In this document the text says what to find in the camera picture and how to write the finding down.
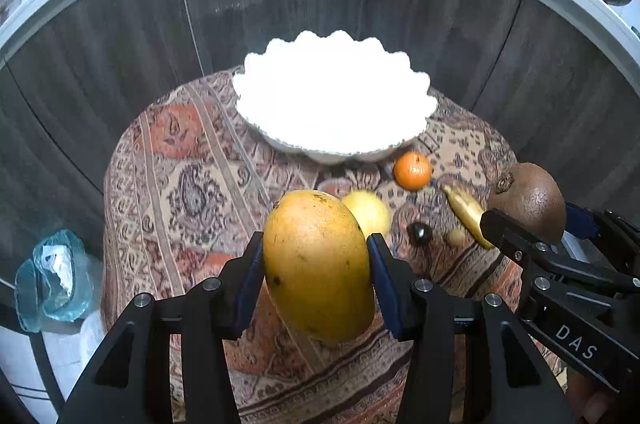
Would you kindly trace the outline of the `dark wood cabinet doors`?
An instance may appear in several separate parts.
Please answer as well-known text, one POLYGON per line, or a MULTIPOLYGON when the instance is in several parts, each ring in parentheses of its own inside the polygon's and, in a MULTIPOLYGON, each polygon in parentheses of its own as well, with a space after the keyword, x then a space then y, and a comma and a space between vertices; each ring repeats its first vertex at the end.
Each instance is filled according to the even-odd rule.
POLYGON ((390 57, 496 127, 566 199, 639 216, 639 69, 574 0, 25 0, 1 27, 1 275, 45 236, 99 253, 103 177, 146 106, 240 64, 259 107, 380 121, 416 103, 390 57))

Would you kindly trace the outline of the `brown kiwi fruit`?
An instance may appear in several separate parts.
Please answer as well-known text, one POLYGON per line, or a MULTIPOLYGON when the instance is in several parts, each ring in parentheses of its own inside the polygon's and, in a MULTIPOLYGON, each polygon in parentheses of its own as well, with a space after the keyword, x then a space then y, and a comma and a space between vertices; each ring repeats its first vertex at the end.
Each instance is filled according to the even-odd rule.
POLYGON ((519 163, 506 170, 491 190, 488 208, 502 211, 549 244, 561 242, 564 197, 550 173, 536 164, 519 163))

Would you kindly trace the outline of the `small tan round fruit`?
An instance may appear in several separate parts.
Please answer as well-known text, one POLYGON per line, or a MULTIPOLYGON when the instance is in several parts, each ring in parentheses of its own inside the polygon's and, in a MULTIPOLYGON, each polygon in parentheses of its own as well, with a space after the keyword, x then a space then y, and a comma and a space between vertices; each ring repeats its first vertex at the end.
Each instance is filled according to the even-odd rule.
POLYGON ((446 235, 446 240, 452 247, 464 248, 466 245, 465 229, 454 228, 450 230, 446 235))

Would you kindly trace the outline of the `patterned paisley tablecloth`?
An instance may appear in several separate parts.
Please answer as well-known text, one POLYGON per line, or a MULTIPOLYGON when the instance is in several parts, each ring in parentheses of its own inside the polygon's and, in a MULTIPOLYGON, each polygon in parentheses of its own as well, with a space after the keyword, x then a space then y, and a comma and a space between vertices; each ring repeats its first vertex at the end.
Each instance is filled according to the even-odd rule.
MULTIPOLYGON (((386 241, 414 272, 452 295, 500 295, 518 303, 521 270, 466 232, 464 248, 447 233, 462 227, 443 184, 484 203, 515 156, 486 121, 440 98, 413 150, 432 180, 417 192, 399 188, 392 158, 323 166, 275 150, 235 108, 232 70, 183 84, 152 103, 120 137, 104 177, 102 318, 115 323, 134 295, 178 296, 239 256, 269 210, 291 190, 334 196, 368 190, 386 204, 386 241), (424 248, 407 225, 433 230, 424 248)), ((245 423, 390 423, 396 418, 411 347, 374 320, 358 340, 330 346, 289 329, 268 294, 250 328, 224 347, 245 423)))

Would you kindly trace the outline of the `large yellow lemon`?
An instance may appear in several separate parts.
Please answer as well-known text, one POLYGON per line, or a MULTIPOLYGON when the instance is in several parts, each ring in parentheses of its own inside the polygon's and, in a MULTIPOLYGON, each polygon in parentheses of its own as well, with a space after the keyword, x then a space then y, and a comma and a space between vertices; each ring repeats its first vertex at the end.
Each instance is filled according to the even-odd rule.
POLYGON ((390 211, 374 193, 351 191, 342 198, 342 203, 356 218, 364 237, 372 233, 386 236, 390 232, 392 225, 390 211))

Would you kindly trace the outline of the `yellow orange mango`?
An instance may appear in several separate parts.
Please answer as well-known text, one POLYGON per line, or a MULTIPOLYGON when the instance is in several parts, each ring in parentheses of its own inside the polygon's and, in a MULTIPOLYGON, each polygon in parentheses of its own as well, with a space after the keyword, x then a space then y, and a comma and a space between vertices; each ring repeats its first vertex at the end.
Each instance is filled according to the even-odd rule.
POLYGON ((265 222, 262 252, 270 297, 290 328, 331 344, 367 331, 375 311, 367 243, 339 199, 286 193, 265 222))

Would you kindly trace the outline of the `dark purple plum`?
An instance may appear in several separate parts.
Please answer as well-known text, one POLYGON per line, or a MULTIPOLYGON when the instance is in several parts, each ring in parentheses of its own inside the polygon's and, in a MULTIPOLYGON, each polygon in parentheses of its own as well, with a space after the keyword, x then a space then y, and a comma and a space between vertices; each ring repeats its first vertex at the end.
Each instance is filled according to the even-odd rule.
POLYGON ((407 233, 410 244, 418 248, 427 247, 433 237, 432 228, 427 223, 420 221, 407 225, 407 233))

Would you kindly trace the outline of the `blue plastic bag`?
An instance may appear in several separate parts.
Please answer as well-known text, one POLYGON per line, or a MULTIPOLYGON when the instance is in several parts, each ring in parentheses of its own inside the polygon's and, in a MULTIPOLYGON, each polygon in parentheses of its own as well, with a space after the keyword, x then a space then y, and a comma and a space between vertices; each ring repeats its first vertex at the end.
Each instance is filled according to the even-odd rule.
POLYGON ((38 333, 48 321, 74 323, 93 311, 100 281, 96 259, 70 230, 60 230, 39 242, 32 257, 18 267, 14 279, 18 323, 38 333))

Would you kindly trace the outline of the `small yellow banana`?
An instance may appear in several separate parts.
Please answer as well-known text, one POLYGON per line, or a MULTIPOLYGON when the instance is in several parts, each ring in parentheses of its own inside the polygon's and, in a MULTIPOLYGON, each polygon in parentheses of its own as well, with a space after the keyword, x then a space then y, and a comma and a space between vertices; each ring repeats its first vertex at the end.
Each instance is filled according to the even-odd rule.
POLYGON ((467 191, 448 184, 442 185, 442 191, 445 192, 451 209, 460 219, 462 225, 472 234, 474 240, 486 249, 493 248, 494 245, 484 238, 480 228, 480 221, 485 212, 480 203, 467 191))

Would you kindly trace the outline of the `white scalloped bowl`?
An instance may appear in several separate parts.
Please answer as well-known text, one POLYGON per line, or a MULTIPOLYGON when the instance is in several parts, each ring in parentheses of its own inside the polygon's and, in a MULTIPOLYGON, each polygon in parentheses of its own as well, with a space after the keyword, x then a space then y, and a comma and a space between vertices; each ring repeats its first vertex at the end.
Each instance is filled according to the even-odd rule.
POLYGON ((344 30, 270 40, 232 78, 235 108, 275 149, 323 165, 377 162, 413 142, 437 110, 408 54, 344 30))

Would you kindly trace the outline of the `small orange mandarin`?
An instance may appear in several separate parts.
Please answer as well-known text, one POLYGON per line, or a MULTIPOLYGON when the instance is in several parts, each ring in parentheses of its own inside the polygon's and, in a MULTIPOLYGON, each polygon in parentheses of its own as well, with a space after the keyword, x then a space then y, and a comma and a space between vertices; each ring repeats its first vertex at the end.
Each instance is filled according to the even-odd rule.
POLYGON ((413 151, 402 154, 394 164, 396 183, 411 192, 420 191, 431 181, 433 168, 428 159, 413 151))

